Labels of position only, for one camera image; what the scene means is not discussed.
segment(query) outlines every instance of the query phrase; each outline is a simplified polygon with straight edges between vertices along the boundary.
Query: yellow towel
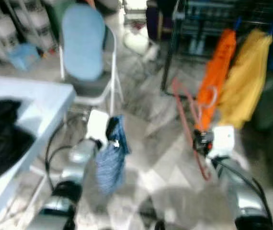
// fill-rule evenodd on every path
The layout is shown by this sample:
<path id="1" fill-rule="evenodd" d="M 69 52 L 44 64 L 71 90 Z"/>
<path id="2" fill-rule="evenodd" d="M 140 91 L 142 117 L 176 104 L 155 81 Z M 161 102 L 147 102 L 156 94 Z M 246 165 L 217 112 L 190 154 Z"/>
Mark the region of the yellow towel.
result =
<path id="1" fill-rule="evenodd" d="M 221 125 L 242 128 L 251 119 L 265 83 L 272 41 L 271 35 L 258 29 L 248 35 L 229 71 L 219 99 Z"/>

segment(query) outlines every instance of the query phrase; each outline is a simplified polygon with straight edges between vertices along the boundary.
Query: metal chair leg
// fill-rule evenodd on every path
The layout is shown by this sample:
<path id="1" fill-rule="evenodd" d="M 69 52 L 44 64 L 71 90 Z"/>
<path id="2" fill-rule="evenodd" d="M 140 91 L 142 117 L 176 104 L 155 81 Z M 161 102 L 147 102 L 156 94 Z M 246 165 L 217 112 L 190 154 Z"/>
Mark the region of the metal chair leg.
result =
<path id="1" fill-rule="evenodd" d="M 110 116 L 113 116 L 113 113 L 114 113 L 114 86 L 111 87 L 110 94 L 111 94 L 111 98 L 110 98 Z"/>
<path id="2" fill-rule="evenodd" d="M 68 115 L 67 114 L 64 114 L 64 116 L 63 116 L 63 123 L 64 123 L 63 127 L 66 130 L 68 127 Z"/>
<path id="3" fill-rule="evenodd" d="M 124 95 L 123 95 L 123 91 L 122 91 L 121 82 L 119 81 L 119 76 L 118 76 L 118 70 L 117 69 L 116 69 L 115 80 L 116 80 L 116 84 L 117 84 L 117 88 L 118 88 L 118 93 L 119 93 L 119 96 L 121 98 L 121 102 L 124 103 Z"/>
<path id="4" fill-rule="evenodd" d="M 60 72 L 61 72 L 61 80 L 65 80 L 65 70 L 64 70 L 64 63 L 63 63 L 63 48 L 59 46 L 59 54 L 60 54 Z"/>

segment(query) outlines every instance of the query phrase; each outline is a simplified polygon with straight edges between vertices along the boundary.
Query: metal rack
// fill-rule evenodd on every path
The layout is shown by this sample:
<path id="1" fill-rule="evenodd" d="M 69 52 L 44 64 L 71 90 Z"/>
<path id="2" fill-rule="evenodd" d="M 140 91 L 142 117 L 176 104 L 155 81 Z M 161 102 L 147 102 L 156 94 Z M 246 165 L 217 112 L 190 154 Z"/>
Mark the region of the metal rack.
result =
<path id="1" fill-rule="evenodd" d="M 208 59 L 203 55 L 207 36 L 219 37 L 225 28 L 241 18 L 237 34 L 255 26 L 269 30 L 273 24 L 273 4 L 270 0 L 177 0 L 172 20 L 173 29 L 160 89 L 167 95 L 167 78 L 173 54 L 178 50 L 180 37 L 189 36 L 190 44 L 183 54 Z"/>

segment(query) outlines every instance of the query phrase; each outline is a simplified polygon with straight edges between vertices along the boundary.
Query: marble floor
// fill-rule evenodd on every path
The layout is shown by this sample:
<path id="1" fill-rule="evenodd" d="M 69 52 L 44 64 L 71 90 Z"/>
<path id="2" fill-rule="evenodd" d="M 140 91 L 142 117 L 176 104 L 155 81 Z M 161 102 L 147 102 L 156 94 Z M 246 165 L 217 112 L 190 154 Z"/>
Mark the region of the marble floor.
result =
<path id="1" fill-rule="evenodd" d="M 125 103 L 121 106 L 116 101 L 116 113 L 125 116 L 131 154 L 126 158 L 125 184 L 110 196 L 99 191 L 95 166 L 91 167 L 76 217 L 77 229 L 145 230 L 153 216 L 166 220 L 168 229 L 236 229 L 217 179 L 213 177 L 205 182 L 199 172 L 192 148 L 182 131 L 174 98 L 159 91 L 166 46 L 161 46 L 161 56 L 155 63 L 144 65 L 139 54 L 123 45 L 126 33 L 123 14 L 107 16 L 106 23 L 115 30 L 119 41 L 118 69 Z M 188 79 L 187 87 L 196 93 L 204 70 L 204 64 L 175 60 L 170 75 Z M 59 59 L 57 55 L 46 57 L 27 73 L 7 65 L 0 68 L 0 75 L 59 81 Z M 57 135 L 52 148 L 76 143 L 84 135 L 85 125 L 81 120 L 70 124 Z M 273 215 L 273 187 L 268 179 L 261 143 L 261 136 L 257 134 L 237 132 L 235 151 L 247 159 L 247 167 L 263 185 Z M 44 167 L 43 155 L 34 162 L 35 166 Z M 66 160 L 67 152 L 58 154 L 53 170 L 59 172 Z M 50 195 L 46 183 L 37 202 L 25 214 L 24 208 L 40 177 L 24 172 L 18 179 L 19 191 L 8 204 L 9 208 L 0 215 L 0 230 L 16 229 L 22 217 L 24 228 Z"/>

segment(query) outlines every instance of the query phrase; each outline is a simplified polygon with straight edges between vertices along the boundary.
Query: silver metal part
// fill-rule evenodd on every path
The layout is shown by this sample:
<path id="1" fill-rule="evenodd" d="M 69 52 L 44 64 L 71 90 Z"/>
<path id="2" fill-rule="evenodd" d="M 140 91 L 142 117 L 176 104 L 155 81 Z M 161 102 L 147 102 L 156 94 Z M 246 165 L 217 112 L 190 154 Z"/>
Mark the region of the silver metal part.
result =
<path id="1" fill-rule="evenodd" d="M 66 222 L 67 217 L 38 214 L 27 230 L 62 230 Z"/>
<path id="2" fill-rule="evenodd" d="M 75 206 L 75 204 L 70 199 L 52 196 L 44 204 L 43 208 L 66 212 L 71 206 Z"/>
<path id="3" fill-rule="evenodd" d="M 86 166 L 96 152 L 96 143 L 89 139 L 83 140 L 75 146 L 69 153 L 70 162 L 64 168 L 60 182 L 72 181 L 82 186 L 86 176 Z"/>
<path id="4" fill-rule="evenodd" d="M 233 159 L 222 160 L 224 164 L 242 174 L 248 181 L 258 189 L 251 176 L 243 170 Z M 239 176 L 224 168 L 218 166 L 217 175 L 221 186 L 225 190 L 234 219 L 242 216 L 263 216 L 267 217 L 265 206 L 261 197 Z"/>

